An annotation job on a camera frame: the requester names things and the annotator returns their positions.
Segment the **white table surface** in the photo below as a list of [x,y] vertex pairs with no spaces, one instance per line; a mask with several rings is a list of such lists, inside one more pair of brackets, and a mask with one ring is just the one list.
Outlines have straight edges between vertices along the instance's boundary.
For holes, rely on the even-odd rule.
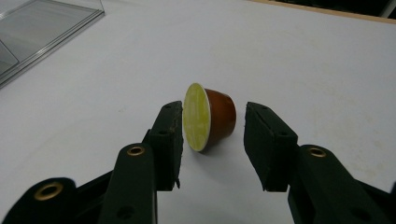
[[237,122],[205,155],[184,146],[181,189],[159,192],[159,223],[292,223],[287,193],[263,192],[245,153],[248,101],[390,190],[396,25],[248,1],[103,4],[104,18],[0,90],[0,217],[41,180],[80,186],[111,170],[192,82],[228,93]]

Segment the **clear plastic box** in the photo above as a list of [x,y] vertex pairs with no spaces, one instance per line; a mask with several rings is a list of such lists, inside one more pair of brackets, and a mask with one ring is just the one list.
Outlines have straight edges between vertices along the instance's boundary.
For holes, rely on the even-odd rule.
[[0,88],[104,15],[101,0],[1,0]]

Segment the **screw hole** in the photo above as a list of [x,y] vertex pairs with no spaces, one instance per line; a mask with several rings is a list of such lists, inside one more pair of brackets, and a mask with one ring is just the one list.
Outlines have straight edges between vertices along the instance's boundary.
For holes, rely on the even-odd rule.
[[145,149],[143,147],[131,147],[128,149],[127,153],[130,156],[138,156],[141,155],[145,152]]
[[309,153],[314,157],[326,157],[326,152],[320,148],[311,147],[309,148]]
[[117,217],[121,220],[128,220],[134,214],[134,208],[132,206],[123,206],[117,212]]
[[62,192],[64,186],[59,182],[49,183],[42,186],[35,192],[35,199],[38,201],[46,201],[56,197]]
[[356,217],[362,221],[370,221],[372,219],[370,214],[366,210],[361,209],[361,208],[352,208],[352,209],[350,209],[350,213],[354,217]]

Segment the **white background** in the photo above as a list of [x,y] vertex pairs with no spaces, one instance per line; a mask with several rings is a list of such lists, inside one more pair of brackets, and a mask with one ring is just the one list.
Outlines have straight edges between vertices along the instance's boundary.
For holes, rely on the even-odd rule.
[[184,146],[181,189],[159,192],[159,223],[292,223],[287,193],[263,192],[245,153],[248,101],[390,190],[395,25],[248,1],[103,4],[104,18],[0,90],[0,217],[41,180],[80,186],[111,170],[192,82],[229,94],[237,122],[205,155]]

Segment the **yellow foil lid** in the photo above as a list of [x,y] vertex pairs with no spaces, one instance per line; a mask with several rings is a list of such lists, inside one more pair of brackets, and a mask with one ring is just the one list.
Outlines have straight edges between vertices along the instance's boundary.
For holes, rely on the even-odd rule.
[[210,134],[210,104],[205,89],[193,83],[187,90],[183,106],[183,127],[187,142],[195,151],[202,151]]

